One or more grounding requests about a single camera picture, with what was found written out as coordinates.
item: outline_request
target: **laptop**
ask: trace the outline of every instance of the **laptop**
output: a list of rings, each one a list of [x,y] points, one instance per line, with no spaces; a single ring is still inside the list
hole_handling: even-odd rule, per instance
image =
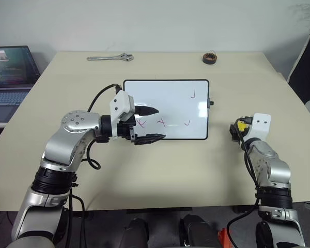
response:
[[[40,77],[26,45],[0,46],[0,128],[4,128]]]

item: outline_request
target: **whiteboard black frame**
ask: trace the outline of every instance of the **whiteboard black frame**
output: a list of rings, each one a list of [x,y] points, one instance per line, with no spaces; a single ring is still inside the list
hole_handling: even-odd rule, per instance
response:
[[[208,93],[207,93],[207,102],[210,101],[210,83],[207,79],[125,79],[123,82],[123,90],[125,90],[125,82],[126,81],[207,81],[208,83]],[[208,112],[207,112],[207,133],[205,138],[164,138],[164,140],[167,141],[204,141],[208,138],[208,129],[209,129],[209,106],[208,106]]]

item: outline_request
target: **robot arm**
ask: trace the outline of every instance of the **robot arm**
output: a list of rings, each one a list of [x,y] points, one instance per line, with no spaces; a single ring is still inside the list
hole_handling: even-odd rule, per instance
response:
[[[256,197],[261,202],[258,213],[263,221],[256,226],[257,247],[305,246],[297,211],[292,208],[289,166],[265,142],[271,116],[256,113],[239,121],[236,127],[242,133],[253,167],[251,173],[258,184]],[[230,133],[242,144],[236,127],[231,125]]]
[[[100,116],[87,111],[71,111],[64,115],[60,128],[47,142],[35,180],[27,189],[13,225],[11,237],[15,242],[9,245],[10,248],[54,247],[53,243],[60,238],[59,231],[66,228],[64,204],[77,180],[75,172],[85,152],[89,152],[89,144],[105,143],[111,136],[113,139],[120,136],[140,145],[165,136],[138,137],[134,133],[134,114],[150,115],[158,111],[134,106],[133,98],[123,90],[110,102],[110,113]]]

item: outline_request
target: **laptop screen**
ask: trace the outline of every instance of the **laptop screen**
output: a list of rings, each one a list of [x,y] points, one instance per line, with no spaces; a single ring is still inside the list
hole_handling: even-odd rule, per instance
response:
[[[0,46],[0,88],[32,87],[39,77],[27,46]]]

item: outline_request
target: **wrench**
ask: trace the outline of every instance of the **wrench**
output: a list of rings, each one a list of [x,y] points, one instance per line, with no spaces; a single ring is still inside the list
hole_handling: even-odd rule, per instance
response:
[[[88,61],[92,60],[111,60],[111,59],[120,59],[124,61],[131,61],[134,59],[133,55],[130,53],[122,53],[117,56],[109,56],[109,57],[87,57],[86,58]]]

